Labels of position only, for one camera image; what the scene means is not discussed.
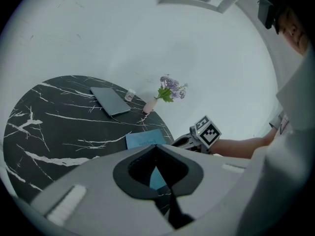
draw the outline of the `black opening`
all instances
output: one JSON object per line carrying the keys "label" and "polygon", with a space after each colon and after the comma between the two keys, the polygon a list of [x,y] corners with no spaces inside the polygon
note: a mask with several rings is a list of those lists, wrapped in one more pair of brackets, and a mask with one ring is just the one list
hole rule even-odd
{"label": "black opening", "polygon": [[[149,187],[155,166],[167,184],[158,190]],[[168,221],[175,229],[193,221],[182,213],[176,198],[192,194],[202,181],[203,170],[196,162],[164,146],[150,146],[119,162],[113,177],[131,197],[154,200],[163,215],[170,210]]]}

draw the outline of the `person's arm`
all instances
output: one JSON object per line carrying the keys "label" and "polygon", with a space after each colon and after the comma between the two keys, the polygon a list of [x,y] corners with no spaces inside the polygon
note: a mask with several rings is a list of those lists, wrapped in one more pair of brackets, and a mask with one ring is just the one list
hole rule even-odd
{"label": "person's arm", "polygon": [[251,138],[242,141],[219,139],[210,147],[210,153],[251,159],[255,149],[271,144],[276,132],[277,129],[273,127],[263,138]]}

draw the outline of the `white floor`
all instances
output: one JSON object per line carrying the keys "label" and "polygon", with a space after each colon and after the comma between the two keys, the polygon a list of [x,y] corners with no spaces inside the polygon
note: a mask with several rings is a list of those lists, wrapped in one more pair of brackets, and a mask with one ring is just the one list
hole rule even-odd
{"label": "white floor", "polygon": [[276,103],[268,51],[235,5],[219,14],[157,0],[24,0],[1,35],[0,60],[0,142],[23,94],[62,75],[105,79],[145,101],[164,74],[187,82],[184,100],[156,107],[174,138],[205,114],[222,138],[251,138]]}

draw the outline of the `flower bouquet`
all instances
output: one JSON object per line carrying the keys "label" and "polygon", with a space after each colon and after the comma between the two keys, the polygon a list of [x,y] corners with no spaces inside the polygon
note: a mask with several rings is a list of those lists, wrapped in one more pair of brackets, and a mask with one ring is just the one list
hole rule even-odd
{"label": "flower bouquet", "polygon": [[143,111],[147,114],[155,107],[158,99],[163,99],[165,102],[174,102],[174,99],[184,99],[186,95],[187,83],[180,86],[177,80],[169,77],[169,74],[162,76],[160,81],[161,87],[158,89],[158,96],[154,97],[153,101],[148,102],[143,108]]}

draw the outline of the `blue notebook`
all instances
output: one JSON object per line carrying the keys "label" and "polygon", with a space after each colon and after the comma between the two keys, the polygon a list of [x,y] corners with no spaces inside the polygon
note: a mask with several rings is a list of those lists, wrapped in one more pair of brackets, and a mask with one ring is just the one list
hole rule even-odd
{"label": "blue notebook", "polygon": [[[166,141],[164,140],[163,135],[159,129],[141,133],[127,134],[126,142],[128,149],[152,144],[166,144]],[[157,167],[155,167],[150,179],[150,188],[157,190],[165,185],[166,183],[161,173],[158,171]]]}

